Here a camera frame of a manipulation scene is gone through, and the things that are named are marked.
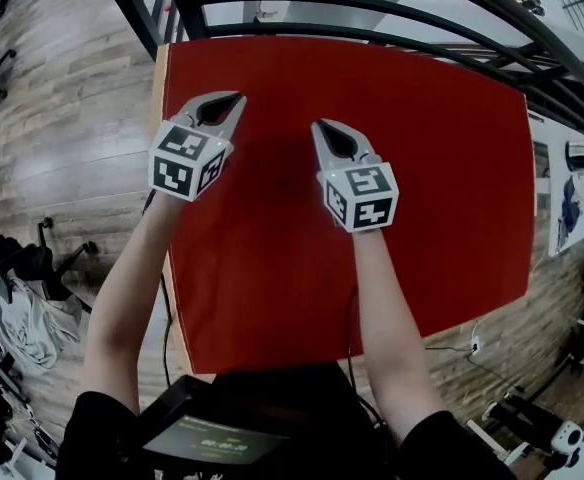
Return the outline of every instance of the wooden floor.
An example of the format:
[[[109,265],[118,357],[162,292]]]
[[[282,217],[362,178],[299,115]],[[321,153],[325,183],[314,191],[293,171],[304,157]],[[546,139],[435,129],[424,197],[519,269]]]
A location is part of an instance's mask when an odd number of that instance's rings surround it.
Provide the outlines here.
[[[81,258],[65,278],[91,303],[147,196],[154,65],[112,0],[13,0],[0,20],[0,55],[7,48],[18,56],[6,61],[0,77],[9,90],[0,100],[0,233],[35,241],[36,222],[50,216],[55,227],[48,244],[57,261],[84,241],[96,242],[99,254]],[[540,387],[583,310],[584,242],[550,260],[548,227],[546,210],[536,221],[523,299],[426,340],[428,346],[467,349],[474,330],[482,350],[473,360],[495,372],[470,364],[464,352],[428,351],[434,382],[460,421],[478,419],[514,385],[526,393]],[[142,405],[164,389],[164,311],[159,300],[141,354]],[[37,416],[59,440],[77,394],[82,356],[83,344],[70,347],[49,375],[25,380]],[[173,376],[180,371],[178,359],[170,345]],[[355,369],[362,394],[370,398],[362,358],[355,359]],[[562,417],[584,421],[584,378],[569,377],[541,402]],[[538,476],[538,467],[524,466],[517,470],[520,478]]]

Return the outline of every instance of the human arm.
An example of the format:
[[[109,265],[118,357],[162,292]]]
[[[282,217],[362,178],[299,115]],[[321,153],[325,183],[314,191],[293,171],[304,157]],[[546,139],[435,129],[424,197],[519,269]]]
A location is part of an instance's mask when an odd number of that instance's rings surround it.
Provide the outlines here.
[[[96,298],[81,392],[96,391],[139,413],[137,362],[165,256],[184,201],[157,192]]]
[[[354,233],[359,313],[372,392],[401,439],[444,410],[430,381],[419,330],[407,305],[383,233]]]

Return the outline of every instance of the black sleeve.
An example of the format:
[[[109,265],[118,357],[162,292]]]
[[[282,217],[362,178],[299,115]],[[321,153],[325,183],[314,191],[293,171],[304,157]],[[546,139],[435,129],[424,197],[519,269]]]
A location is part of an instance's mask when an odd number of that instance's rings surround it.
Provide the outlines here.
[[[412,429],[399,448],[398,467],[401,480],[516,480],[510,469],[448,411],[437,412]]]
[[[121,436],[132,431],[136,416],[121,402],[103,393],[79,395],[65,429],[56,478],[154,479],[154,472],[119,453]]]

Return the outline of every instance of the white cloth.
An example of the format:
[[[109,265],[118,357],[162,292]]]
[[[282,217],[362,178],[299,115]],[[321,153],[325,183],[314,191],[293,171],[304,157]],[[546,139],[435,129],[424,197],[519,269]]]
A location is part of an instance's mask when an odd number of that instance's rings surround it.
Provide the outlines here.
[[[40,281],[25,282],[12,275],[12,304],[0,298],[0,333],[24,373],[42,375],[59,359],[63,347],[79,343],[81,303],[45,299]]]

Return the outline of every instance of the power outlet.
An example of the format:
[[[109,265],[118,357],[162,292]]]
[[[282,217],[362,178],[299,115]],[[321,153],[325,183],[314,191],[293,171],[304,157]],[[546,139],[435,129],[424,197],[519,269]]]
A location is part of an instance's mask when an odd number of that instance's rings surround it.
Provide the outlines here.
[[[478,336],[472,337],[471,348],[472,348],[472,355],[473,356],[478,354],[481,351],[481,340],[479,339]]]

